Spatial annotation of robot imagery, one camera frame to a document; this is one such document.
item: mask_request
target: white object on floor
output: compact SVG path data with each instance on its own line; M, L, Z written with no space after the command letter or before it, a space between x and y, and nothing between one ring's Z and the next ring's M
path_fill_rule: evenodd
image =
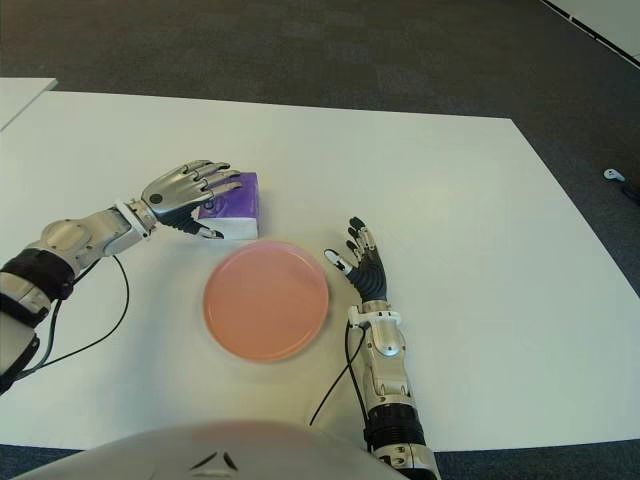
M325 265L331 305L298 355L234 358L207 333L202 293L246 242L160 226L122 255L132 299L120 330L4 395L0 443L89 448L190 422L308 422L344 366L358 301L322 253L348 253L352 215L380 247L435 450L640 437L640 300L510 120L66 92L23 116L2 134L0 262L49 222L208 158L258 173L262 238ZM105 259L62 306L53 357L108 331L123 300ZM348 379L316 422L362 444Z
M604 175L604 178L607 180L617 180L619 182L626 181L626 178L624 178L624 176L615 168L607 168L602 175Z
M57 84L55 78L0 78L0 132L42 92Z

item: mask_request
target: silver robotic hand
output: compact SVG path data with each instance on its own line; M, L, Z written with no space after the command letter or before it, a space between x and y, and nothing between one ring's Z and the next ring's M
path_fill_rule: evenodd
M406 477L439 480L404 368L407 344L399 328L400 314L387 301L387 280L378 248L362 220L354 217L349 223L353 240L347 241L347 247L356 264L335 250L327 249L324 254L362 299L362 306L349 309L349 323L353 328L363 328L365 335L365 440L378 459Z
M149 184L142 200L160 223L206 238L222 238L191 218L194 208L207 200L236 188L240 182L227 182L237 177L237 170L227 170L228 163L198 160L176 168Z
M102 257L148 238L156 222L205 238L222 234L197 223L192 211L205 201L241 187L226 163L207 160L181 165L151 182L140 200L116 201L79 220L59 220L40 239L0 269L0 394L33 358L34 328L55 300L73 292L76 277Z

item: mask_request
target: small box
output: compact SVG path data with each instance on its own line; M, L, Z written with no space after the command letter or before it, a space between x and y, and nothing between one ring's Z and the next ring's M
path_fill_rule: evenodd
M258 175L241 173L233 181L242 182L242 188L207 201L198 210L198 221L222 232L230 240L258 238Z

